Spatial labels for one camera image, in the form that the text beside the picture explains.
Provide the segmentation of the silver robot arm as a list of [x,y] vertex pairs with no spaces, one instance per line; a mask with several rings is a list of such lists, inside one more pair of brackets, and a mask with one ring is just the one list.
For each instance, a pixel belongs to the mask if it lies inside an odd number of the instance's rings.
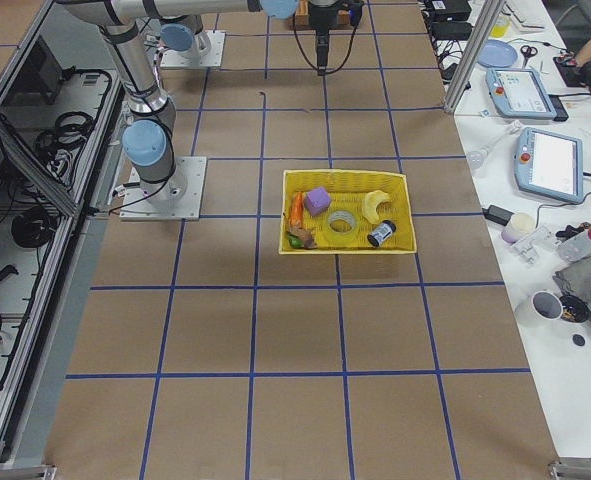
[[187,190],[172,143],[176,109],[149,61],[137,21],[155,19],[176,29],[180,37],[165,44],[190,51],[205,38],[201,16],[210,13],[264,12],[285,19],[296,1],[61,1],[76,19],[96,26],[117,68],[134,123],[124,131],[125,153],[139,175],[144,198],[173,203]]
[[[331,31],[340,25],[344,12],[349,25],[356,30],[362,19],[365,3],[362,1],[306,1],[307,25],[315,32],[315,59],[305,62],[319,76],[341,70],[328,67]],[[158,42],[153,54],[156,75],[165,69],[204,69],[219,67],[225,33],[207,31],[199,15],[162,18]]]

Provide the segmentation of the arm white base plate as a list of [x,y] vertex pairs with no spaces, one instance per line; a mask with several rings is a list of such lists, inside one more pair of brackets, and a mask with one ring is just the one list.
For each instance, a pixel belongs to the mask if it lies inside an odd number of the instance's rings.
[[194,33],[182,25],[177,28],[165,25],[161,33],[161,68],[219,68],[222,63],[225,36],[226,32],[222,30],[202,30],[200,33]]
[[131,169],[130,182],[136,186],[125,192],[126,206],[119,210],[124,221],[170,221],[198,220],[207,169],[204,156],[180,156],[175,158],[175,173],[163,187],[154,194],[156,188],[139,185],[139,175]]

